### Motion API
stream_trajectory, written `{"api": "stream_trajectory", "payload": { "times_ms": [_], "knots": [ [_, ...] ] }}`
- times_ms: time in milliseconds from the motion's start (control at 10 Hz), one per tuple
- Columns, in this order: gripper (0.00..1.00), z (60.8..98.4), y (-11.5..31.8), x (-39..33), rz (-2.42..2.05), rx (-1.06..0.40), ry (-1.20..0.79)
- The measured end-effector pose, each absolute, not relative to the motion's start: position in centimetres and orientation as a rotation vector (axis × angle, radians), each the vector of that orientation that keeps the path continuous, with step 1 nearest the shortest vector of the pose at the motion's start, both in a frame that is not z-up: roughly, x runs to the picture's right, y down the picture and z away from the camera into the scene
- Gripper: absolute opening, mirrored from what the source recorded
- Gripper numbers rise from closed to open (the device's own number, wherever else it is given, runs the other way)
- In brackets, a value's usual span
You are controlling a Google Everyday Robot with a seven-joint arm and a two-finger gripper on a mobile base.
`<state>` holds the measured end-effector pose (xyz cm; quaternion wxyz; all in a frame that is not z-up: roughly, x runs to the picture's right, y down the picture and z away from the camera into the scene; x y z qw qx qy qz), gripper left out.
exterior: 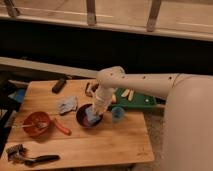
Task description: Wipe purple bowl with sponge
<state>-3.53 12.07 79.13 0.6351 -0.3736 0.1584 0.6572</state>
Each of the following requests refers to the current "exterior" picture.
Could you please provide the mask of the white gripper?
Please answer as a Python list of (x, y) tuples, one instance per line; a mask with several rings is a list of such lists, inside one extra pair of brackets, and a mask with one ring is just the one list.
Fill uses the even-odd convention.
[(93, 95), (93, 112), (98, 115), (102, 115), (104, 112), (106, 112), (111, 104), (114, 93), (114, 88), (105, 88), (103, 86), (99, 86)]

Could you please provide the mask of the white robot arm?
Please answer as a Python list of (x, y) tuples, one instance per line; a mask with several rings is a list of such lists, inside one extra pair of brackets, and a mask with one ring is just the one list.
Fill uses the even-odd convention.
[(93, 111), (104, 113), (117, 88), (166, 102), (161, 171), (213, 171), (213, 76), (127, 74), (120, 66), (97, 73)]

